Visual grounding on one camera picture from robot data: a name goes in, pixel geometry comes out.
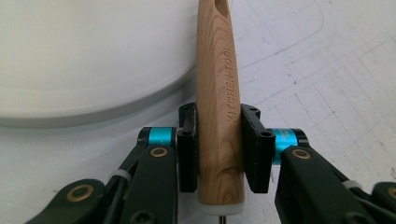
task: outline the wooden handle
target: wooden handle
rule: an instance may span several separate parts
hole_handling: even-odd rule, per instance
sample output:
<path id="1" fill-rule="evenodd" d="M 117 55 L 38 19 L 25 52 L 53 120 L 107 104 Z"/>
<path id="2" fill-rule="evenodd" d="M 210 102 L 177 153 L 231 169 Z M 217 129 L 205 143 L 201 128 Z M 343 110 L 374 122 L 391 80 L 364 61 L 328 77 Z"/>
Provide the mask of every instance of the wooden handle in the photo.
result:
<path id="1" fill-rule="evenodd" d="M 242 203 L 241 105 L 227 0 L 199 2 L 197 111 L 199 202 Z"/>

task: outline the white plate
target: white plate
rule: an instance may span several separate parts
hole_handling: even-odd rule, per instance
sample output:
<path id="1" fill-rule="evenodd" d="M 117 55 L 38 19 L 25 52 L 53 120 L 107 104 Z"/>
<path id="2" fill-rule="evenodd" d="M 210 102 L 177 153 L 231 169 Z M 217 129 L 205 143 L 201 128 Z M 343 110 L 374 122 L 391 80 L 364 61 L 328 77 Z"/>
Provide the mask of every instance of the white plate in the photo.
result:
<path id="1" fill-rule="evenodd" d="M 131 113 L 190 77 L 195 0 L 1 1 L 0 125 Z"/>

